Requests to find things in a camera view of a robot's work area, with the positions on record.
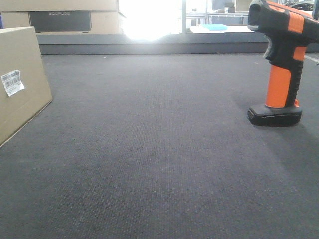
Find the dark gray carpet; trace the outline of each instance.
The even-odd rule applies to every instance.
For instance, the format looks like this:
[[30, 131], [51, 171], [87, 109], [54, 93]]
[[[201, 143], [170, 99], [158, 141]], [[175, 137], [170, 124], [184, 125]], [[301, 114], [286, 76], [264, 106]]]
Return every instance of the dark gray carpet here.
[[43, 60], [54, 100], [0, 149], [1, 239], [319, 238], [315, 62], [300, 124], [267, 128], [261, 54]]

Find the tool base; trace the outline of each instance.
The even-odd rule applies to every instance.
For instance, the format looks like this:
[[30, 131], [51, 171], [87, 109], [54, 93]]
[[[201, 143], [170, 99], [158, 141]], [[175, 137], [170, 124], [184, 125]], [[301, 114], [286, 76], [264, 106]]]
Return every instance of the tool base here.
[[292, 126], [300, 121], [300, 107], [273, 108], [264, 104], [251, 106], [247, 112], [249, 121], [258, 126]]

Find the cordless power tool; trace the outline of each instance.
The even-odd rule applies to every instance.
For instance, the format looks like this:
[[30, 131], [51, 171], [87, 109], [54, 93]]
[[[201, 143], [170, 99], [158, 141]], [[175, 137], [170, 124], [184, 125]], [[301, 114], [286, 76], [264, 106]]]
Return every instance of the cordless power tool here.
[[260, 126], [290, 126], [300, 121], [296, 99], [308, 44], [319, 41], [319, 22], [307, 13], [271, 1], [254, 0], [248, 28], [268, 38], [264, 57], [271, 64], [266, 102], [251, 106], [248, 119]]

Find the barcode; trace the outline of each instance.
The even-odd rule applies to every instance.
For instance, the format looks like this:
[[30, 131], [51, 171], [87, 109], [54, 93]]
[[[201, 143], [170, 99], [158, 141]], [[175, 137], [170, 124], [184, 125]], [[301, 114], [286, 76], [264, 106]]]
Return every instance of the barcode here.
[[6, 74], [4, 76], [2, 76], [2, 80], [6, 81], [12, 77], [18, 76], [19, 75], [19, 71], [13, 71], [12, 73]]
[[11, 80], [6, 81], [5, 84], [7, 88], [10, 88], [17, 84], [20, 84], [20, 79], [18, 77], [14, 77]]

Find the barcode label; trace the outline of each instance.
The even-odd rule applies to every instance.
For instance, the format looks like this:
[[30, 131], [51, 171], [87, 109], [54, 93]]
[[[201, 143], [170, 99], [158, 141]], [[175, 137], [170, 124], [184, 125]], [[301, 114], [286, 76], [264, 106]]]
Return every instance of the barcode label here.
[[21, 72], [11, 71], [3, 76], [1, 76], [4, 89], [8, 96], [12, 96], [20, 90], [24, 89], [24, 85], [21, 81]]

